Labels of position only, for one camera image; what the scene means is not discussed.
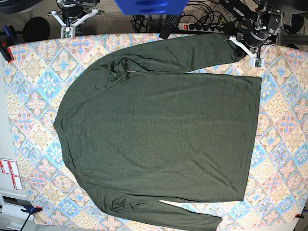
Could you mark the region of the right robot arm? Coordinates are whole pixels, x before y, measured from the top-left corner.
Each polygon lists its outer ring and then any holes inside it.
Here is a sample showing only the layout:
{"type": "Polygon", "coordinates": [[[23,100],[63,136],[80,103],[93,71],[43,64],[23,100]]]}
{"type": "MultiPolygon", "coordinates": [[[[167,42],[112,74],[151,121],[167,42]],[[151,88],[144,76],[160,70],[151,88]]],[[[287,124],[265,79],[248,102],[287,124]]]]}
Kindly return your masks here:
{"type": "Polygon", "coordinates": [[[100,0],[57,0],[64,23],[73,23],[96,9],[100,0]]]}

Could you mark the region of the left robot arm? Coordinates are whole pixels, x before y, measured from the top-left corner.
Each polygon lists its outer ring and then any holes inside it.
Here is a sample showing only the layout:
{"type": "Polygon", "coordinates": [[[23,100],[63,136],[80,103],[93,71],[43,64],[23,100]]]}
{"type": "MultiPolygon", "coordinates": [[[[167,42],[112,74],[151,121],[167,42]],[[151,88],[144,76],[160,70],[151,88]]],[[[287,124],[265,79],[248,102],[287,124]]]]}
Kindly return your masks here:
{"type": "Polygon", "coordinates": [[[293,34],[283,22],[283,14],[304,15],[308,17],[306,0],[256,0],[255,10],[251,10],[241,0],[230,0],[225,8],[237,18],[240,33],[230,40],[241,47],[250,57],[253,65],[261,62],[262,46],[275,41],[283,45],[306,45],[307,35],[293,34]]]}

